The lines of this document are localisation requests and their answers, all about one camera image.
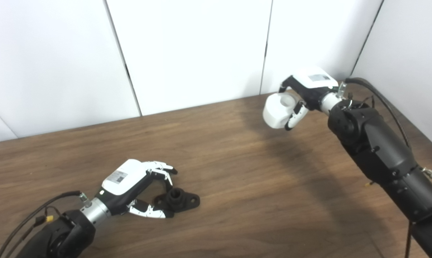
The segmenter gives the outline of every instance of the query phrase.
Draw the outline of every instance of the wire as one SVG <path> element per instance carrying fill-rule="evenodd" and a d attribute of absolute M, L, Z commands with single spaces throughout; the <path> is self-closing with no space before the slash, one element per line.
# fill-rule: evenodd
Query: wire
<path fill-rule="evenodd" d="M 377 96 L 377 98 L 380 99 L 380 101 L 382 102 L 383 106 L 385 106 L 388 109 L 391 116 L 393 116 L 394 122 L 396 122 L 397 126 L 399 127 L 399 131 L 401 131 L 401 134 L 402 134 L 402 137 L 404 138 L 405 144 L 407 145 L 407 147 L 411 148 L 411 144 L 409 142 L 409 139 L 407 138 L 407 135 L 405 134 L 404 128 L 402 127 L 401 123 L 399 122 L 398 117 L 394 113 L 393 108 L 391 107 L 390 104 L 388 104 L 385 97 L 383 97 L 383 95 L 374 86 L 372 86 L 372 84 L 370 84 L 369 82 L 367 82 L 366 80 L 361 79 L 361 78 L 347 78 L 347 79 L 345 79 L 345 83 L 355 83 L 355 84 L 361 85 L 361 86 L 367 88 L 368 90 L 370 90 L 375 96 Z"/>
<path fill-rule="evenodd" d="M 409 255 L 411 253 L 411 242 L 412 242 L 412 222 L 409 221 L 409 227 L 407 228 L 407 241 L 405 243 L 404 258 L 409 258 Z"/>
<path fill-rule="evenodd" d="M 17 241 L 17 243 L 13 246 L 13 248 L 11 248 L 11 250 L 9 250 L 8 254 L 6 255 L 5 258 L 9 258 L 11 256 L 12 253 L 14 253 L 14 250 L 18 247 L 18 245 L 20 245 L 20 243 L 23 242 L 23 240 L 25 240 L 25 238 L 31 233 L 31 231 L 34 229 L 34 225 L 32 225 L 29 229 L 26 230 L 25 233 L 23 233 L 23 236 L 20 237 L 20 239 Z"/>
<path fill-rule="evenodd" d="M 62 193 L 58 196 L 55 196 L 54 198 L 50 199 L 49 201 L 46 201 L 43 205 L 41 205 L 39 208 L 37 208 L 34 212 L 32 212 L 26 219 L 24 219 L 20 224 L 14 229 L 14 231 L 11 233 L 11 235 L 8 236 L 6 241 L 4 242 L 3 246 L 0 248 L 0 257 L 3 255 L 6 247 L 11 242 L 12 238 L 17 234 L 17 232 L 27 223 L 30 219 L 32 219 L 38 212 L 40 212 L 42 209 L 44 209 L 49 204 L 52 204 L 54 201 L 57 201 L 58 199 L 69 197 L 69 196 L 79 196 L 81 194 L 81 191 L 70 191 Z"/>
<path fill-rule="evenodd" d="M 44 216 L 47 217 L 47 209 L 49 209 L 49 208 L 54 209 L 54 211 L 55 211 L 55 213 L 58 215 L 58 217 L 62 217 L 62 214 L 60 213 L 60 211 L 59 211 L 56 207 L 54 207 L 54 206 L 47 206 L 47 207 L 44 209 Z"/>

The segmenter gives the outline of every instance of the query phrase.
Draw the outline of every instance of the black arm segment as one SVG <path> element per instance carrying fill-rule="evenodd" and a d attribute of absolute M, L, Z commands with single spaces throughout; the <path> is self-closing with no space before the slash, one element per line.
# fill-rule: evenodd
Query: black arm segment
<path fill-rule="evenodd" d="M 432 183 L 412 151 L 375 109 L 360 101 L 334 106 L 328 127 L 364 175 L 378 183 L 413 222 L 413 237 L 432 258 Z"/>
<path fill-rule="evenodd" d="M 94 237 L 95 227 L 81 211 L 67 211 L 36 233 L 16 258 L 76 258 Z"/>

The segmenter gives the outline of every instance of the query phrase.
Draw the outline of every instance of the qr code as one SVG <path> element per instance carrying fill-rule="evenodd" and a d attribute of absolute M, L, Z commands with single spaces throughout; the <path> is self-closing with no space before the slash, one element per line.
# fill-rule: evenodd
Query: qr code
<path fill-rule="evenodd" d="M 116 170 L 111 175 L 106 178 L 106 180 L 111 181 L 113 183 L 117 183 L 118 185 L 127 177 L 127 173 Z"/>

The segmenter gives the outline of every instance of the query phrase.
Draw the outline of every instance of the metal cylinder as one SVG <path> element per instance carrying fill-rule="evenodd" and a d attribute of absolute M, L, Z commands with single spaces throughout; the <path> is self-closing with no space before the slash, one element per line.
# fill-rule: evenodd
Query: metal cylinder
<path fill-rule="evenodd" d="M 111 217 L 109 209 L 98 198 L 92 200 L 92 205 L 90 207 L 83 207 L 80 211 L 95 227 L 100 225 L 105 219 Z"/>

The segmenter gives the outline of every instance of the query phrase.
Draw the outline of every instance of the wooden table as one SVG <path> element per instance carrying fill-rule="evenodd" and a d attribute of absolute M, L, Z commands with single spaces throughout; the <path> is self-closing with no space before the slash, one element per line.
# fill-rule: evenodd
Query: wooden table
<path fill-rule="evenodd" d="M 291 132 L 274 130 L 262 120 L 266 98 L 0 142 L 0 245 L 47 199 L 70 190 L 93 196 L 134 158 L 173 165 L 175 185 L 200 195 L 200 207 L 173 219 L 110 218 L 81 257 L 403 257 L 406 218 L 379 186 L 364 187 L 326 116 L 313 111 Z M 432 144 L 402 121 L 417 161 L 432 168 Z M 154 183 L 140 199 L 163 191 Z M 426 257 L 415 242 L 411 257 Z"/>

